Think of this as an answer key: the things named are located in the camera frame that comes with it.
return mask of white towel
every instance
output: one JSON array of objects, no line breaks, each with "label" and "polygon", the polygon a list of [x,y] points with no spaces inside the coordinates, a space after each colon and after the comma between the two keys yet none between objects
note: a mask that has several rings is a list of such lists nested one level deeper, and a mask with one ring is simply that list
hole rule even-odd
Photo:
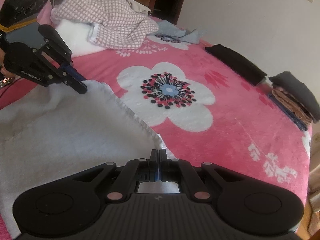
[{"label": "white towel", "polygon": [[108,85],[85,84],[84,95],[38,86],[0,111],[0,211],[13,238],[20,231],[12,205],[24,191],[105,162],[148,159],[162,147]]},{"label": "white towel", "polygon": [[63,19],[56,27],[56,31],[72,51],[72,57],[89,55],[106,49],[88,41],[93,31],[91,24]]}]

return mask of folded clothes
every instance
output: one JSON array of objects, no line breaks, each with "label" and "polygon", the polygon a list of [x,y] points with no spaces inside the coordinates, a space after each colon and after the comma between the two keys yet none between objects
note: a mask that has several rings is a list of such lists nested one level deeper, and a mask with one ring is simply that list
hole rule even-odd
[{"label": "folded clothes", "polygon": [[263,81],[267,75],[250,60],[221,44],[206,47],[205,50],[228,65],[228,67],[254,86]]},{"label": "folded clothes", "polygon": [[165,35],[178,41],[184,41],[193,44],[199,44],[200,38],[204,33],[197,29],[192,32],[189,32],[188,30],[181,30],[176,25],[166,20],[158,22],[158,26],[159,30],[156,32],[156,34]]},{"label": "folded clothes", "polygon": [[278,87],[272,90],[273,96],[288,110],[294,113],[294,115],[301,120],[307,127],[312,123],[312,118],[308,116],[308,113],[304,111],[304,107],[298,102],[292,100],[290,96],[284,93]]},{"label": "folded clothes", "polygon": [[282,112],[285,113],[287,117],[290,118],[292,122],[294,122],[297,125],[297,127],[301,131],[308,130],[308,127],[298,117],[296,117],[293,112],[291,112],[283,104],[281,104],[272,94],[269,94],[268,97],[282,110]]},{"label": "folded clothes", "polygon": [[308,87],[295,78],[289,71],[282,72],[274,77],[269,77],[275,85],[283,87],[297,101],[299,101],[312,115],[313,121],[320,120],[320,106]]},{"label": "folded clothes", "polygon": [[108,49],[137,49],[158,25],[135,12],[128,0],[64,0],[52,11],[52,21],[62,19],[93,25],[88,41]]}]

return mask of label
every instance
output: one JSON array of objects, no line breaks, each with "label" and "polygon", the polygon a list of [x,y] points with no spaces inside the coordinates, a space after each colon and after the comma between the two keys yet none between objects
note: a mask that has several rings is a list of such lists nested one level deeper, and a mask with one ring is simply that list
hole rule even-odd
[{"label": "label", "polygon": [[27,76],[29,76],[29,77],[31,77],[31,78],[33,78],[33,79],[36,79],[36,80],[38,80],[38,81],[40,81],[40,82],[42,81],[41,78],[35,77],[34,75],[29,74],[29,73],[26,73],[26,72],[24,72],[23,70],[21,70],[21,73],[24,74],[24,75],[27,75]]}]

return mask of black folded shirt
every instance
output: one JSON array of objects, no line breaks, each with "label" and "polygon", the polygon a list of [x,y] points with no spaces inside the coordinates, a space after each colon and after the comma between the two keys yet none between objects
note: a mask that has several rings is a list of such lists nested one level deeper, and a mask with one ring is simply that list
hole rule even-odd
[{"label": "black folded shirt", "polygon": [[307,111],[312,114],[313,121],[320,120],[320,106],[314,94],[308,87],[295,78],[289,71],[284,71],[274,77],[269,77],[270,81],[275,85],[283,87],[289,92],[299,103],[301,103]]},{"label": "black folded shirt", "polygon": [[205,50],[228,65],[228,67],[254,86],[263,81],[267,75],[250,60],[221,44],[206,47]]}]

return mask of black camera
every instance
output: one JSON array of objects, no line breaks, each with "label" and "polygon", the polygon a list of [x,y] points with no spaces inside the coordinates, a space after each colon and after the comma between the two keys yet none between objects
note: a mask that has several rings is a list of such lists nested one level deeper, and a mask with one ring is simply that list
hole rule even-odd
[{"label": "black camera", "polygon": [[48,0],[5,0],[0,11],[0,28],[4,31],[14,29],[35,21]]}]

